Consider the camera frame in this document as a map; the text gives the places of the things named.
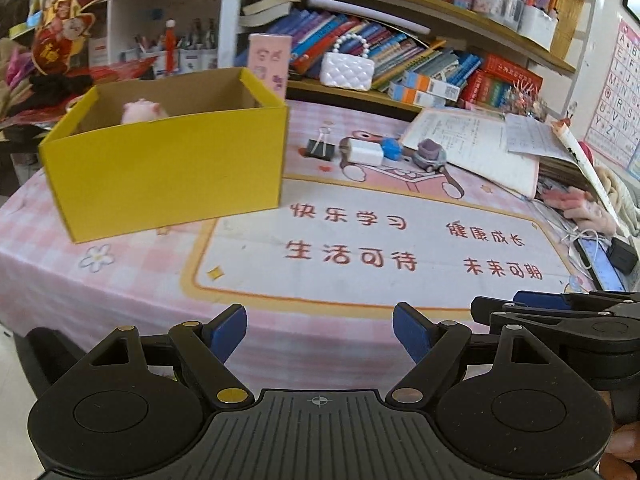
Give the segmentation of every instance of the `stuffed animal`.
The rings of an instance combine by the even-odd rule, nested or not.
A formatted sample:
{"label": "stuffed animal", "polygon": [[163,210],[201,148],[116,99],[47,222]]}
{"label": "stuffed animal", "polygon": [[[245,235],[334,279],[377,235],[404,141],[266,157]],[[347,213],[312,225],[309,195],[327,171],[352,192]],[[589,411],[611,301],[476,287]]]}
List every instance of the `stuffed animal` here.
{"label": "stuffed animal", "polygon": [[590,193],[570,187],[567,192],[552,189],[541,195],[546,205],[562,211],[562,215],[573,220],[580,231],[592,229],[607,236],[616,234],[616,221],[593,201]]}
{"label": "stuffed animal", "polygon": [[166,119],[169,116],[158,103],[152,103],[146,99],[138,99],[135,103],[126,103],[120,124],[141,123],[143,121],[155,121]]}

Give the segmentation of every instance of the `black charger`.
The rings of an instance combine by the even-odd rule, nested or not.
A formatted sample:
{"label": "black charger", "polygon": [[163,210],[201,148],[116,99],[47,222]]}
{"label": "black charger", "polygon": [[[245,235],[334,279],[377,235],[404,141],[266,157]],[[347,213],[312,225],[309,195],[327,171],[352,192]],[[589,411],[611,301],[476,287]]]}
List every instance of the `black charger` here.
{"label": "black charger", "polygon": [[631,274],[638,262],[636,250],[619,238],[613,238],[611,247],[607,249],[607,258],[617,270],[625,276]]}

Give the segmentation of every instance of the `wooden shelf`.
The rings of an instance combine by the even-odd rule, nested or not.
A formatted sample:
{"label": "wooden shelf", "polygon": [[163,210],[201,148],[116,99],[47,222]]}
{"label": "wooden shelf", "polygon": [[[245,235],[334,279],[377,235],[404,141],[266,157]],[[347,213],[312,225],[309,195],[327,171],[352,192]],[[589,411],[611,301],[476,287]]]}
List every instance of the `wooden shelf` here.
{"label": "wooden shelf", "polygon": [[289,80],[287,83],[288,89],[294,89],[305,92],[313,92],[319,94],[325,94],[328,96],[334,96],[341,99],[354,99],[357,101],[364,101],[373,105],[381,105],[389,108],[396,108],[397,110],[404,110],[405,112],[411,112],[414,114],[420,113],[421,107],[416,105],[410,105],[407,103],[401,103],[400,101],[394,101],[391,97],[385,93],[378,92],[377,90],[370,90],[368,92],[357,92],[355,90],[345,90],[344,88],[333,88],[320,84],[315,79],[302,79],[300,81]]}
{"label": "wooden shelf", "polygon": [[[471,12],[470,10],[461,9],[442,0],[369,0],[371,2],[385,2],[397,7],[396,15],[403,16],[403,9],[410,8],[415,12],[419,12],[425,16],[433,16],[434,18],[452,23],[466,30],[471,30],[480,36],[489,38],[505,45],[511,50],[516,51],[530,60],[546,66],[563,75],[575,73],[575,68],[554,56],[548,50],[545,50],[538,44],[527,38],[523,38],[517,32],[505,27],[499,23],[490,20],[480,14]],[[424,20],[423,25],[429,26],[428,20]]]}

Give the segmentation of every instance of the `floor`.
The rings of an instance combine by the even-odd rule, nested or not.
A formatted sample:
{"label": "floor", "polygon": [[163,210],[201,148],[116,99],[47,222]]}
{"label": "floor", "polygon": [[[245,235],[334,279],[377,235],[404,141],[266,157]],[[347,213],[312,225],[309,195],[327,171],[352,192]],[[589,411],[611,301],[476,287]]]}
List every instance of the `floor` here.
{"label": "floor", "polygon": [[35,480],[42,474],[42,466],[27,435],[27,417],[35,400],[31,387],[22,373],[11,333],[0,325],[2,480]]}

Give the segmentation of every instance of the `smartphone screen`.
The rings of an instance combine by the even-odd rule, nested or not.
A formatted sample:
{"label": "smartphone screen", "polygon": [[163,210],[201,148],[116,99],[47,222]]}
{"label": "smartphone screen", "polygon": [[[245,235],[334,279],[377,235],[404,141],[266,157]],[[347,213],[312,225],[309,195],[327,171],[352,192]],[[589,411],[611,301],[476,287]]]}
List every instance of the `smartphone screen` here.
{"label": "smartphone screen", "polygon": [[607,251],[596,240],[579,238],[575,243],[582,260],[587,266],[591,265],[589,272],[600,290],[611,292],[625,292],[626,287],[616,269],[607,258]]}

